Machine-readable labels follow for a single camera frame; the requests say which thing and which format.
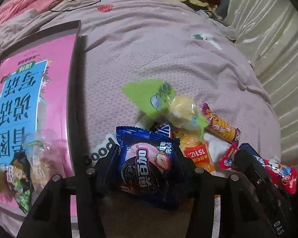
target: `red patch on sheet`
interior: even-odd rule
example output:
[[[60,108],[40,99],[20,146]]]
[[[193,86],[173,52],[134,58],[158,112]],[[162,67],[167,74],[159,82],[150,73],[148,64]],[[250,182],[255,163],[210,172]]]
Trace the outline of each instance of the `red patch on sheet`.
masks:
[[[109,12],[109,11],[111,11],[114,7],[115,7],[115,5],[113,5],[113,4],[106,4],[106,5],[102,5],[102,6],[97,7],[97,10],[98,10],[99,12]]]

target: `oreo package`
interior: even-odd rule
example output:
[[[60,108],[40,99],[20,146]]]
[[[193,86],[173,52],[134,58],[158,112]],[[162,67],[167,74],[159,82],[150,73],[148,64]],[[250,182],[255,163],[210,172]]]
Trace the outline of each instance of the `oreo package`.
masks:
[[[121,190],[141,197],[157,207],[177,208],[174,159],[177,141],[137,128],[116,127],[120,159],[116,180]]]

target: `metal screw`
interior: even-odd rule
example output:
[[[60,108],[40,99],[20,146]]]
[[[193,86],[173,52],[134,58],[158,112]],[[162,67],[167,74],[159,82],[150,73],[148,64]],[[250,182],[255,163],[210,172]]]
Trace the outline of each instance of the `metal screw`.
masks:
[[[93,167],[88,168],[88,169],[86,170],[86,173],[89,174],[89,175],[92,175],[93,173],[95,173],[95,169],[94,169]]]
[[[202,174],[202,173],[204,173],[204,169],[203,169],[202,167],[197,167],[197,168],[195,169],[195,172],[196,172],[197,174]]]
[[[60,175],[54,175],[53,177],[52,177],[52,180],[53,181],[58,181],[58,180],[60,180],[61,179],[61,176]]]
[[[239,180],[239,177],[237,175],[231,175],[231,179],[233,181],[238,181]]]

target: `sheer curtain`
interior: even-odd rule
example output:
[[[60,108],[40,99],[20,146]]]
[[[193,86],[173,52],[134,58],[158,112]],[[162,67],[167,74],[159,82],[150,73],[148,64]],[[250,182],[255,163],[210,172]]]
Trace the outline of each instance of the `sheer curtain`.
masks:
[[[278,116],[281,160],[298,167],[298,13],[289,0],[231,0],[225,21]]]

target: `textured bedspread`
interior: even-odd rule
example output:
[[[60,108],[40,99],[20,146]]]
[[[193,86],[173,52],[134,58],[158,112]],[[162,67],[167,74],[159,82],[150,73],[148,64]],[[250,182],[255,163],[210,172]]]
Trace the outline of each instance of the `textured bedspread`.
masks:
[[[76,1],[56,8],[85,3],[93,2]],[[97,10],[106,4],[115,7],[109,12]],[[206,16],[183,4],[102,0],[72,12],[37,15],[30,10],[0,26],[0,49],[35,31],[78,19],[82,21],[79,120],[88,150],[102,143],[106,134],[114,134],[116,126],[134,125],[139,118],[121,86],[160,78],[198,105],[207,102],[215,113],[239,127],[241,142],[250,143],[263,157],[280,157],[279,123],[251,66]],[[108,200],[102,211],[107,237],[185,236],[189,211],[165,212],[125,195],[116,196],[119,201]],[[14,235],[17,226],[8,226]]]

